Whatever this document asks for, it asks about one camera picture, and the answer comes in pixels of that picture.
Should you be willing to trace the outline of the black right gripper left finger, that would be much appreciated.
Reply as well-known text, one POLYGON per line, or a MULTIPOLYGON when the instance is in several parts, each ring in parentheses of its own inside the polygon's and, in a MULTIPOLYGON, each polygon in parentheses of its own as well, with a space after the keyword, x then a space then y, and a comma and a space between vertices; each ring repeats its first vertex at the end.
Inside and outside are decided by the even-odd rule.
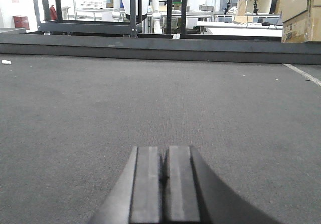
POLYGON ((157 147, 133 147, 120 178, 89 223, 161 223, 160 165, 157 147))

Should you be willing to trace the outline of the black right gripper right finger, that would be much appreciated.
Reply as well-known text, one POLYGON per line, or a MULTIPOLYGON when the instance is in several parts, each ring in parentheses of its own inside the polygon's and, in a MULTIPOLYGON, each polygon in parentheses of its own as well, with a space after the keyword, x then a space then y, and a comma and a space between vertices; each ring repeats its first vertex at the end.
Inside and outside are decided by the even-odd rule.
POLYGON ((192 146, 166 153, 166 223, 277 223, 233 191, 192 146))

